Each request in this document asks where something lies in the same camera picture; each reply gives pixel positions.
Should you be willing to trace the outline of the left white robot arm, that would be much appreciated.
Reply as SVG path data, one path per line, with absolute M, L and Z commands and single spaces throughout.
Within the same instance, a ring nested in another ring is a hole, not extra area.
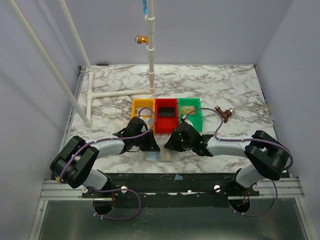
M 125 128 L 107 138 L 86 142 L 78 135 L 72 137 L 52 161 L 50 170 L 71 188 L 93 188 L 104 198 L 110 194 L 111 185 L 106 174 L 93 169 L 95 161 L 127 153 L 133 147 L 143 152 L 160 151 L 152 128 L 138 117 L 133 117 Z

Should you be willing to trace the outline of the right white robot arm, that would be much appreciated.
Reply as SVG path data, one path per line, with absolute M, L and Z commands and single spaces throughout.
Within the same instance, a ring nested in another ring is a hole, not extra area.
M 186 122 L 174 129 L 164 148 L 176 152 L 193 151 L 201 157 L 248 158 L 250 165 L 238 170 L 230 183 L 230 191 L 236 196 L 243 195 L 258 181 L 279 180 L 291 159 L 290 151 L 262 130 L 249 138 L 222 139 L 213 134 L 200 134 Z

